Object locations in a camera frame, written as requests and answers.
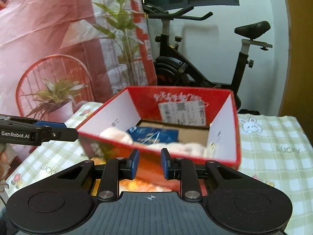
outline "open cardboard box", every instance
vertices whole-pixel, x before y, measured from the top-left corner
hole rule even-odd
[[[133,148],[140,150],[137,178],[172,190],[179,181],[163,178],[160,151],[143,144],[122,144],[100,138],[109,127],[127,131],[133,126],[171,128],[179,131],[181,143],[215,143],[212,158],[233,169],[240,165],[240,140],[237,110],[232,91],[227,89],[141,86],[127,87],[104,103],[78,127],[79,141],[89,158],[128,157]],[[208,158],[191,157],[196,164]]]

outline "chair backrest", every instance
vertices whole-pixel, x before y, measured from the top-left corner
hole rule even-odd
[[[91,77],[86,66],[73,56],[51,55],[31,65],[18,82],[15,98],[20,116],[26,116],[38,105],[35,96],[31,94],[47,89],[42,79],[56,83],[65,78],[87,85],[80,90],[80,95],[74,97],[74,104],[81,101],[94,101]]]

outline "checkered tablecloth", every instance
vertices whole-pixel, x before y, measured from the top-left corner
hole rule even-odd
[[[99,108],[102,103],[84,104],[68,121],[67,127],[77,127],[88,115]],[[6,180],[10,188],[6,190],[10,197],[17,190],[53,175],[63,169],[88,159],[79,141],[44,142],[37,147],[23,163]]]
[[[312,235],[313,149],[300,124],[294,117],[239,114],[238,119],[239,171],[289,196],[293,213],[285,230],[288,235]]]

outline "stationary bicycle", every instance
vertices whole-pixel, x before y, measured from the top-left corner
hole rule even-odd
[[[173,47],[169,44],[169,29],[170,21],[174,19],[187,19],[203,21],[213,15],[212,12],[207,13],[203,17],[185,16],[187,12],[193,10],[193,6],[188,6],[175,13],[169,13],[164,9],[151,5],[143,4],[143,9],[148,18],[162,20],[162,33],[155,37],[155,41],[160,43],[160,55],[154,62],[154,67],[157,75],[158,85],[166,86],[194,86],[194,87],[210,87],[230,89],[234,92],[237,109],[241,106],[241,101],[238,97],[238,90],[244,75],[246,65],[249,68],[253,67],[254,61],[248,61],[248,52],[250,45],[260,46],[262,50],[268,50],[273,45],[266,42],[255,41],[271,26],[267,21],[261,21],[255,24],[240,26],[235,28],[235,33],[248,39],[242,39],[242,47],[239,52],[233,80],[231,84],[210,82],[190,61],[188,61],[179,51],[179,43],[182,37],[175,36],[176,44]]]

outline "bike handlebar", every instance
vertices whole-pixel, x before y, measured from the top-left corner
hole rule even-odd
[[[148,14],[148,18],[155,18],[155,19],[175,19],[178,18],[184,14],[186,14],[187,12],[193,10],[193,6],[189,5],[186,8],[182,8],[181,10],[175,12],[175,13],[156,13],[156,14]]]
[[[210,11],[209,13],[205,14],[202,17],[192,17],[192,16],[179,16],[178,19],[189,19],[189,20],[197,20],[197,21],[203,21],[209,18],[210,16],[213,15],[213,12]]]

